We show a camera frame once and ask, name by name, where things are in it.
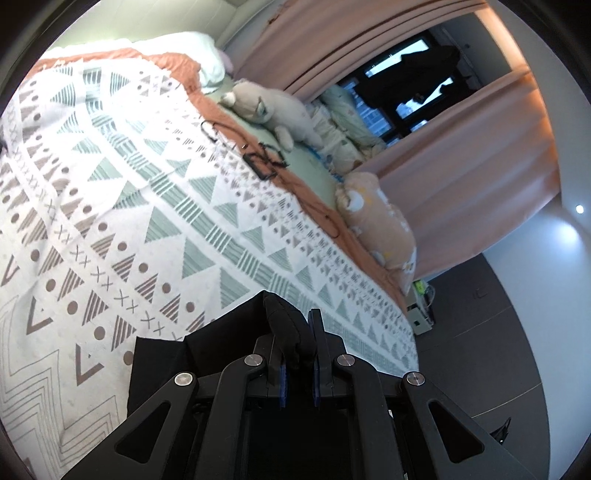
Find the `white bedspread with geometric pattern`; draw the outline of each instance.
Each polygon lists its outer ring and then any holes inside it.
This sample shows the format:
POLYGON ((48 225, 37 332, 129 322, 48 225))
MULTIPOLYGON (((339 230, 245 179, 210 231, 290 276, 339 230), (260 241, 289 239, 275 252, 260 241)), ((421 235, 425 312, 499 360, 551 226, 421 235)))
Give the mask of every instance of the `white bedspread with geometric pattern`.
POLYGON ((0 419, 38 479, 125 419, 136 336, 182 339, 263 289, 379 370, 418 368, 397 305, 202 120, 140 59, 37 73, 2 117, 0 419))

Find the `wall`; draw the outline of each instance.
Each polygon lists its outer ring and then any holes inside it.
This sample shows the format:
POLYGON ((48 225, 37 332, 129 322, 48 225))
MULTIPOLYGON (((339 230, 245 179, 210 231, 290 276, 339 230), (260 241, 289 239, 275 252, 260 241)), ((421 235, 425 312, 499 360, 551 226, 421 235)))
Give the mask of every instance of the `wall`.
POLYGON ((591 105, 564 64, 548 45, 498 0, 489 0, 530 65, 556 138, 563 206, 574 213, 578 204, 589 215, 577 220, 591 232, 591 105))
POLYGON ((554 199, 485 252, 538 365, 550 426, 550 480, 591 432, 591 237, 554 199))
POLYGON ((462 15, 431 29, 443 44, 446 32, 467 57, 483 85, 488 85, 511 71, 501 49, 475 14, 462 15))
POLYGON ((226 44, 224 51, 232 59, 235 69, 240 66, 244 55, 261 36, 261 33, 267 26, 267 21, 285 2, 286 0, 274 0, 273 3, 269 4, 257 16, 250 20, 250 22, 242 27, 238 33, 232 37, 230 42, 226 44))

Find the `pink curtain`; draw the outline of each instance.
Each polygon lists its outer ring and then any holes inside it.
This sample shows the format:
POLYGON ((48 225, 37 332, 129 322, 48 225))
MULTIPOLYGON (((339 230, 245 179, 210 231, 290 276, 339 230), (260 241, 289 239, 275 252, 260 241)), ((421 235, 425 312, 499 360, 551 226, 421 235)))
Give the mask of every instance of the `pink curtain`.
POLYGON ((379 53, 485 0, 297 0, 263 32, 235 78, 308 102, 379 53))
POLYGON ((378 175, 410 223, 418 247, 417 278, 480 254, 560 191, 550 121, 525 67, 358 170, 378 175))

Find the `black fabric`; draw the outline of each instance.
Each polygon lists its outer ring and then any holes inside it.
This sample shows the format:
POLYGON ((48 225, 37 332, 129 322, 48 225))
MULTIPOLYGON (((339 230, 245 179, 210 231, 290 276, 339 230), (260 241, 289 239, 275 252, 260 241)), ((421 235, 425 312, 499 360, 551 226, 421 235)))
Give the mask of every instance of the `black fabric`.
POLYGON ((175 374, 191 371, 204 377, 221 372, 227 364, 252 353, 256 340, 267 333, 277 339, 294 378, 299 370, 311 369, 316 341, 308 323, 293 305, 267 291, 187 335, 182 342, 137 338, 128 415, 175 374))
POLYGON ((448 45, 402 55, 396 65, 361 81, 355 92, 370 108, 426 99, 452 75, 459 61, 460 51, 448 45))

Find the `metal screw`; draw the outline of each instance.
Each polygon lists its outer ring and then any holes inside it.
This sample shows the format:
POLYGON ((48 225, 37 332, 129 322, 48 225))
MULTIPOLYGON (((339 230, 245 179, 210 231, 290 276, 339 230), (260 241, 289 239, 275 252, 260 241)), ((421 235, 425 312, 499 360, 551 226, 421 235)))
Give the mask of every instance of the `metal screw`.
POLYGON ((193 376, 191 374, 178 374, 174 377, 174 383, 179 387, 186 387, 193 382, 193 376))
POLYGON ((244 359, 244 363, 249 367, 258 367, 262 363, 262 357, 256 353, 252 353, 244 359))
POLYGON ((336 361, 343 367, 350 367, 355 363, 355 357, 353 355, 349 355, 348 353, 344 353, 343 355, 339 355, 336 361))
POLYGON ((419 372, 410 372, 407 375, 407 382, 415 387, 420 387, 425 383, 425 376, 419 372))

